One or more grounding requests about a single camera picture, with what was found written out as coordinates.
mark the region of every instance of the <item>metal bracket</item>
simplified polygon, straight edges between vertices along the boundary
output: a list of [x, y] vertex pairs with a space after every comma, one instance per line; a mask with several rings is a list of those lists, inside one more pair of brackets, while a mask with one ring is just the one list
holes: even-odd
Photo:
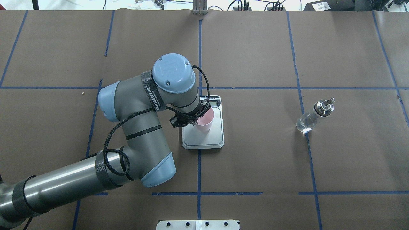
[[237, 220], [186, 220], [159, 221], [156, 230], [186, 229], [186, 230], [240, 230]]
[[193, 0], [193, 14], [207, 14], [207, 0]]

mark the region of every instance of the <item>blue tape line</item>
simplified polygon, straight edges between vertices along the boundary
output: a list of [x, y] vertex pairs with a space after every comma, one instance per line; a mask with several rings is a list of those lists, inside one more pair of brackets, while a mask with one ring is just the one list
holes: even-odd
[[197, 196], [197, 192], [153, 192], [152, 196]]
[[18, 41], [18, 38], [20, 37], [21, 30], [23, 29], [24, 22], [25, 22], [25, 19], [27, 17], [27, 13], [28, 13], [28, 10], [26, 10], [26, 12], [24, 13], [23, 21], [21, 22], [20, 29], [18, 30], [16, 39], [14, 40], [13, 48], [11, 49], [9, 59], [7, 60], [6, 67], [4, 68], [4, 71], [3, 71], [3, 75], [1, 76], [0, 86], [3, 84], [4, 78], [6, 77], [6, 72], [7, 72], [7, 69], [9, 68], [11, 57], [13, 56], [14, 49], [16, 48], [17, 41]]
[[294, 43], [292, 40], [292, 32], [291, 32], [291, 24], [290, 24], [290, 15], [288, 11], [287, 13], [287, 24], [288, 24], [288, 32], [290, 34], [290, 43], [291, 43], [291, 51], [292, 51], [292, 62], [294, 64], [294, 71], [295, 71], [295, 76], [297, 77], [297, 89], [298, 89], [298, 95], [299, 95], [299, 100], [300, 100], [300, 105], [301, 105], [301, 113], [304, 113], [304, 106], [303, 106], [303, 100], [301, 97], [301, 86], [300, 86], [300, 79], [298, 77], [298, 70], [297, 66], [295, 65], [295, 49], [294, 49]]
[[[202, 68], [202, 21], [199, 20], [199, 68]], [[199, 95], [202, 95], [202, 73], [199, 72]]]
[[90, 155], [91, 140], [92, 140], [92, 135], [94, 134], [95, 116], [97, 115], [97, 109], [98, 109], [98, 95], [99, 95], [99, 91], [101, 91], [101, 88], [102, 88], [102, 79], [99, 81], [99, 85], [98, 85], [97, 99], [95, 100], [94, 114], [92, 115], [91, 129], [90, 129], [90, 135], [88, 137], [87, 153], [85, 154], [85, 157], [88, 157]]
[[202, 219], [202, 214], [200, 212], [201, 210], [200, 204], [201, 204], [201, 196], [200, 196], [200, 193], [198, 193], [198, 220]]
[[[265, 86], [265, 87], [233, 87], [233, 86], [214, 86], [211, 90], [298, 90], [298, 87], [288, 86]], [[300, 87], [301, 90], [396, 90], [395, 87]], [[409, 87], [398, 87], [399, 90], [409, 90]]]
[[[102, 79], [99, 81], [98, 94], [99, 94], [99, 91], [101, 90], [101, 88], [102, 88]], [[98, 108], [98, 94], [97, 94], [97, 99], [95, 100], [94, 114], [92, 115], [90, 136], [89, 136], [89, 138], [88, 138], [87, 152], [86, 152], [86, 154], [85, 154], [85, 157], [88, 157], [89, 154], [90, 154], [91, 139], [92, 139], [92, 135], [93, 135], [93, 132], [94, 132], [95, 115], [96, 115], [96, 113], [97, 113], [97, 108]], [[100, 193], [100, 194], [106, 194], [106, 195], [96, 194], [95, 196], [107, 196], [107, 195], [108, 195], [107, 192], [106, 192], [106, 193], [103, 193], [103, 192], [102, 192], [102, 193]], [[76, 208], [75, 208], [75, 215], [74, 215], [74, 222], [73, 222], [73, 224], [72, 224], [72, 230], [75, 230], [75, 228], [76, 228], [76, 224], [77, 224], [77, 220], [78, 220], [78, 213], [79, 213], [80, 203], [81, 203], [81, 200], [78, 200], [78, 201], [77, 201], [77, 206], [76, 206]]]
[[[314, 195], [314, 192], [299, 192], [298, 195]], [[388, 195], [388, 194], [409, 194], [409, 191], [333, 191], [317, 192], [318, 195]]]
[[84, 89], [97, 90], [96, 86], [1, 86], [1, 89]]
[[310, 171], [311, 171], [312, 187], [314, 189], [315, 209], [317, 210], [318, 226], [319, 226], [319, 229], [322, 230], [321, 211], [320, 211], [320, 208], [319, 208], [319, 201], [318, 201], [318, 194], [317, 194], [317, 184], [315, 182], [314, 165], [312, 163], [310, 139], [308, 137], [308, 133], [306, 133], [306, 139], [307, 139], [307, 146], [308, 146], [308, 157], [310, 158]]
[[201, 196], [202, 193], [202, 150], [198, 149], [198, 220], [201, 219]]
[[152, 196], [259, 196], [263, 192], [153, 192]]
[[382, 48], [382, 51], [383, 51], [383, 53], [384, 53], [384, 56], [385, 56], [385, 59], [386, 59], [386, 63], [387, 63], [387, 65], [388, 65], [389, 72], [391, 73], [391, 76], [392, 76], [393, 85], [395, 86], [396, 93], [397, 93], [397, 95], [398, 95], [398, 97], [399, 97], [400, 107], [402, 108], [403, 115], [405, 116], [406, 125], [407, 125], [408, 128], [409, 128], [408, 114], [406, 113], [405, 105], [403, 104], [402, 97], [400, 96], [400, 92], [399, 92], [399, 89], [398, 89], [398, 85], [397, 85], [397, 83], [396, 83], [395, 75], [393, 74], [392, 67], [391, 67], [391, 64], [390, 64], [390, 62], [389, 62], [388, 55], [386, 54], [385, 47], [384, 47], [383, 42], [382, 42], [381, 34], [380, 34], [380, 32], [379, 32], [378, 23], [377, 23], [377, 21], [376, 21], [376, 16], [375, 16], [375, 12], [374, 12], [374, 11], [372, 11], [372, 16], [373, 16], [373, 21], [374, 21], [374, 23], [375, 23], [376, 33], [378, 34], [379, 42], [380, 42], [380, 44], [381, 44], [381, 48]]
[[107, 196], [107, 195], [108, 195], [107, 192], [100, 192], [100, 193], [95, 194], [94, 196]]
[[114, 22], [114, 15], [115, 15], [115, 10], [112, 11], [112, 15], [111, 15], [111, 24], [109, 25], [108, 39], [106, 40], [105, 56], [108, 55], [109, 40], [111, 38], [111, 31], [112, 31], [112, 24]]
[[[294, 71], [295, 71], [295, 75], [297, 76], [298, 97], [299, 97], [299, 100], [300, 100], [301, 113], [303, 114], [304, 113], [304, 105], [303, 105], [303, 99], [302, 99], [302, 95], [301, 95], [301, 86], [300, 86], [300, 80], [299, 80], [299, 76], [298, 76], [298, 70], [297, 70], [297, 66], [295, 65], [295, 49], [294, 49], [294, 43], [293, 43], [293, 39], [292, 39], [290, 15], [289, 15], [288, 11], [286, 11], [286, 13], [287, 13], [288, 32], [289, 32], [289, 35], [290, 35], [290, 43], [291, 43], [291, 50], [292, 50], [292, 59], [293, 59], [293, 63], [294, 63]], [[318, 201], [318, 195], [317, 195], [317, 185], [315, 183], [314, 165], [312, 163], [310, 139], [308, 138], [308, 133], [306, 134], [306, 139], [307, 139], [307, 145], [308, 145], [308, 156], [310, 158], [310, 171], [311, 171], [312, 187], [314, 189], [315, 209], [317, 211], [318, 227], [319, 227], [319, 230], [322, 230], [321, 211], [319, 209], [319, 201]]]
[[224, 87], [224, 86], [216, 86], [216, 87], [209, 87], [212, 90], [296, 90], [297, 87]]
[[202, 192], [202, 196], [259, 196], [263, 192]]
[[76, 228], [76, 223], [78, 220], [78, 213], [79, 213], [79, 205], [81, 203], [81, 200], [77, 200], [77, 206], [75, 208], [75, 215], [74, 215], [74, 222], [72, 223], [72, 230], [75, 230]]
[[394, 87], [300, 87], [302, 90], [394, 90]]

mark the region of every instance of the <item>metal bottle cap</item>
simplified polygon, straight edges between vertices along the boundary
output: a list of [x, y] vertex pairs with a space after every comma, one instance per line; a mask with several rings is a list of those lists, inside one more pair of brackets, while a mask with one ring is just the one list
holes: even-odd
[[335, 100], [333, 97], [329, 100], [319, 100], [314, 106], [315, 111], [322, 117], [329, 116], [334, 112], [334, 102]]

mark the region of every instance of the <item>blue joint cap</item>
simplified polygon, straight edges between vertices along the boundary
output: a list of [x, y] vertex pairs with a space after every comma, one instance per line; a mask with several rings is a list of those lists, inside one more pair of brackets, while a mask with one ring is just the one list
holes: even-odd
[[98, 103], [103, 115], [110, 122], [119, 122], [117, 115], [115, 114], [115, 91], [117, 90], [118, 83], [113, 83], [99, 91]]
[[165, 54], [155, 62], [153, 80], [170, 93], [184, 93], [195, 85], [196, 76], [189, 61], [180, 54]]
[[170, 152], [159, 164], [141, 178], [141, 182], [145, 187], [153, 187], [168, 181], [175, 173], [175, 162], [173, 161], [172, 152]]

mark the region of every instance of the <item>clear liquid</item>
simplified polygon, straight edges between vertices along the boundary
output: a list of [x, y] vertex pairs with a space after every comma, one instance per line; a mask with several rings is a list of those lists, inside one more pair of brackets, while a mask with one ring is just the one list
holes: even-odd
[[318, 122], [317, 118], [318, 116], [315, 113], [304, 113], [297, 120], [297, 123], [295, 125], [297, 126], [297, 129], [300, 130], [301, 132], [308, 133], [313, 128], [315, 128], [315, 125]]

